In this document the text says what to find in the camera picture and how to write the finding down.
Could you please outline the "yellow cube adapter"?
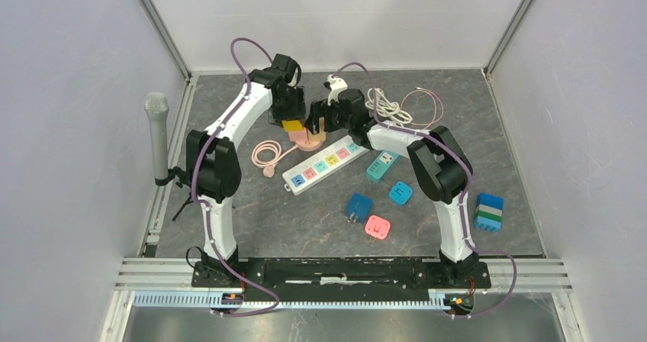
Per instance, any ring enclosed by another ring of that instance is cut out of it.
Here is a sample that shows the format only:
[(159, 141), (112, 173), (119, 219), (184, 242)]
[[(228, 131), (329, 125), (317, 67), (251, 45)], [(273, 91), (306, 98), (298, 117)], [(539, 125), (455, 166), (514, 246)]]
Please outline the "yellow cube adapter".
[(299, 132), (304, 129), (304, 125), (299, 120), (283, 120), (282, 127), (286, 132)]

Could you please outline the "dark blue cube adapter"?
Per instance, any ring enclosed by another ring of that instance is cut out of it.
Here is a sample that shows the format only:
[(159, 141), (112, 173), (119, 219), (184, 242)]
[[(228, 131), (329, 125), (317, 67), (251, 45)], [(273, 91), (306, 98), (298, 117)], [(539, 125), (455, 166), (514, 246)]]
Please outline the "dark blue cube adapter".
[(369, 217), (373, 201), (360, 193), (355, 192), (345, 208), (345, 216), (352, 223), (365, 224)]

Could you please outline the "light blue plug adapter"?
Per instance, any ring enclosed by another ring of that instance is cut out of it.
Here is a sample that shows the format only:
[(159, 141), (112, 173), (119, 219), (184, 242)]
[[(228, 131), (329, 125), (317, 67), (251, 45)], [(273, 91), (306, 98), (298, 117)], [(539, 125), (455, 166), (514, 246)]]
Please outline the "light blue plug adapter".
[(411, 196), (413, 189), (406, 183), (396, 182), (388, 193), (388, 197), (397, 205), (405, 205)]

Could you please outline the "red-pink cube adapter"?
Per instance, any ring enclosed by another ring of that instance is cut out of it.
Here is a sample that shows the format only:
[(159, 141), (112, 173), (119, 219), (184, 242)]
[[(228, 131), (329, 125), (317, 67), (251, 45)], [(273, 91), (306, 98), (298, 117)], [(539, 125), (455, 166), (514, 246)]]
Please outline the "red-pink cube adapter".
[(365, 222), (364, 230), (367, 235), (384, 240), (391, 230), (391, 222), (377, 215), (370, 215)]

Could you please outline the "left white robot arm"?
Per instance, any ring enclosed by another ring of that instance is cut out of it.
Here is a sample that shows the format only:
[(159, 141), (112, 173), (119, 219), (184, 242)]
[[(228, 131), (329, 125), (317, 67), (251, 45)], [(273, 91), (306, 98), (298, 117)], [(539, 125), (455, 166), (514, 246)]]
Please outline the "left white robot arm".
[(186, 170), (191, 177), (192, 196), (203, 211), (204, 251), (218, 259), (210, 275), (220, 286), (231, 286), (240, 276), (239, 265), (230, 260), (237, 253), (232, 198), (242, 179), (238, 147), (262, 115), (277, 127), (305, 119), (300, 76), (296, 60), (276, 54), (271, 66), (250, 73), (250, 84), (241, 89), (213, 124), (203, 131), (191, 131), (187, 137)]

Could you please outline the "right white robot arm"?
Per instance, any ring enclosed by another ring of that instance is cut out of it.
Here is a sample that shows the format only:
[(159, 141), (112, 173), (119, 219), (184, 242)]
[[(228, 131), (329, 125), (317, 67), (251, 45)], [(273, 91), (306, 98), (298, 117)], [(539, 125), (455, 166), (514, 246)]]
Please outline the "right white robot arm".
[(436, 208), (442, 280), (459, 287), (471, 278), (478, 264), (466, 208), (473, 170), (447, 127), (414, 130), (374, 117), (358, 89), (345, 89), (331, 102), (313, 102), (305, 125), (316, 133), (345, 130), (361, 147), (408, 158), (420, 190)]

